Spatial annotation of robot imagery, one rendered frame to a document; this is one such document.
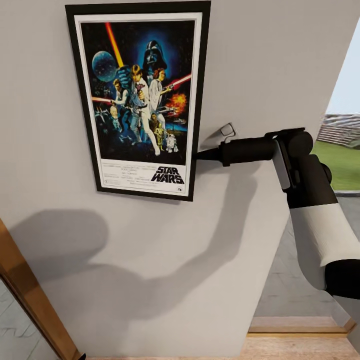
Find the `poster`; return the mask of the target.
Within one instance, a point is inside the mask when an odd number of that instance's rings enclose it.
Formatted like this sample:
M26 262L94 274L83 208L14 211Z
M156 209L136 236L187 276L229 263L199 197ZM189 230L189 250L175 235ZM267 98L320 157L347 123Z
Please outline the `poster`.
M193 202L211 0L65 11L97 191Z

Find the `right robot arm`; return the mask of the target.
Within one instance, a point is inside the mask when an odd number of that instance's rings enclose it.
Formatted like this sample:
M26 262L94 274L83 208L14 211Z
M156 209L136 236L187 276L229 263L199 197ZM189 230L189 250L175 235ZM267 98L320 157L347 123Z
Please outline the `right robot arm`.
M192 155L195 160L230 164L273 161L287 203L297 259L307 281L324 290L360 325L360 242L350 227L330 183L332 173L313 150L304 127L240 139L229 122L219 148Z

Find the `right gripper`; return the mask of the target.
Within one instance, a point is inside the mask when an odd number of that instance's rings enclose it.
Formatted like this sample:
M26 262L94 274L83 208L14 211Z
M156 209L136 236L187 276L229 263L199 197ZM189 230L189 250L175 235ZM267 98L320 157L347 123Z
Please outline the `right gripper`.
M219 148L199 152L192 155L195 160L222 161L223 167L230 164L254 162L256 157L256 143L254 138L231 140L229 143L220 142Z

